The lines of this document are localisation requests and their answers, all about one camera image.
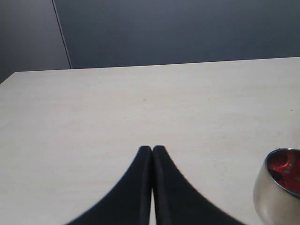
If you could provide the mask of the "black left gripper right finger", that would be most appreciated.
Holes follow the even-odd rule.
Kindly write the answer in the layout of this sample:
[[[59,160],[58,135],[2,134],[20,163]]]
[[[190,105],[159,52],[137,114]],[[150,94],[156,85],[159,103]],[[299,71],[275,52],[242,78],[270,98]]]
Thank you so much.
[[[181,174],[164,146],[153,149],[153,193],[158,225],[240,225],[203,197]]]

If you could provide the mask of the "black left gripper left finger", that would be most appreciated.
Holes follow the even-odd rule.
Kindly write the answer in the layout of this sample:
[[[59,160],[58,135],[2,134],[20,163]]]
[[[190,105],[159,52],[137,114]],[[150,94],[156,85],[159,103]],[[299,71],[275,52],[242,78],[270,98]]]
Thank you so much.
[[[148,225],[152,195],[152,150],[141,146],[119,182],[70,225]]]

